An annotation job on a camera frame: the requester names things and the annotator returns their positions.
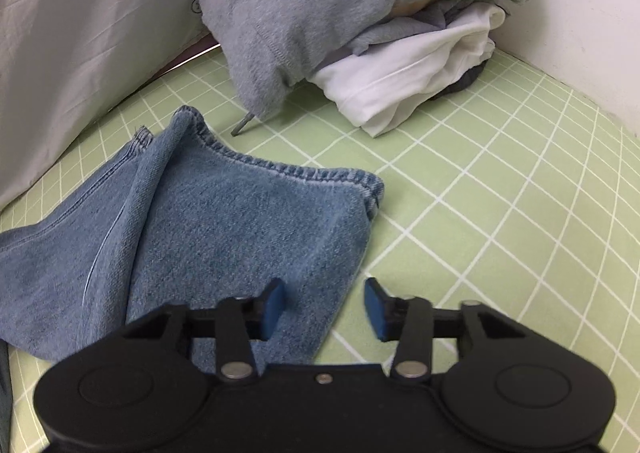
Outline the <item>blue denim jeans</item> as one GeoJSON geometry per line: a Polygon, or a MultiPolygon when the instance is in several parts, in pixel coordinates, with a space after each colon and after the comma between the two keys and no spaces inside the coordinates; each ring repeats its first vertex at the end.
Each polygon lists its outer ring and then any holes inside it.
{"type": "Polygon", "coordinates": [[[318,352],[384,196],[361,169],[266,161],[183,106],[139,129],[36,224],[1,236],[1,341],[58,363],[164,305],[213,308],[274,279],[286,308],[259,366],[318,352]]]}

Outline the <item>green grid bed sheet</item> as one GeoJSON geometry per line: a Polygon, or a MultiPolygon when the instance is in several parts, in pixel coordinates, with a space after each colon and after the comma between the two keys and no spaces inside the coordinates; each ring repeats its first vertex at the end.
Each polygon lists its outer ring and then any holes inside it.
{"type": "Polygon", "coordinates": [[[617,395],[603,446],[638,450],[639,139],[610,114],[499,51],[469,89],[378,138],[309,84],[234,136],[243,109],[213,49],[88,129],[3,210],[2,228],[39,221],[137,128],[163,129],[183,104],[234,150],[378,174],[385,200],[363,275],[441,307],[484,301],[596,363],[617,395]]]}

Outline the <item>white folded garment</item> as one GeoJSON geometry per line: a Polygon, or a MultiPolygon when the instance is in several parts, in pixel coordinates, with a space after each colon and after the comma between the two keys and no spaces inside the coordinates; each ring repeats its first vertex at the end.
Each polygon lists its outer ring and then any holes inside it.
{"type": "Polygon", "coordinates": [[[373,138],[407,121],[494,53],[489,33],[506,20],[492,2],[469,5],[439,31],[374,45],[322,64],[308,78],[350,124],[373,138]]]}

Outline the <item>dark garment under pile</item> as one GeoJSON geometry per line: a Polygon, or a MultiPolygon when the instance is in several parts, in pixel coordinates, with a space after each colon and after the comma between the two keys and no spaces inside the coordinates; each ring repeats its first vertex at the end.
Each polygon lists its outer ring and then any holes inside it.
{"type": "Polygon", "coordinates": [[[438,94],[430,98],[430,101],[435,101],[442,97],[457,94],[458,92],[468,89],[477,81],[477,78],[482,75],[487,63],[488,61],[485,60],[481,64],[474,66],[474,68],[468,69],[456,82],[442,89],[442,91],[439,91],[438,94]]]}

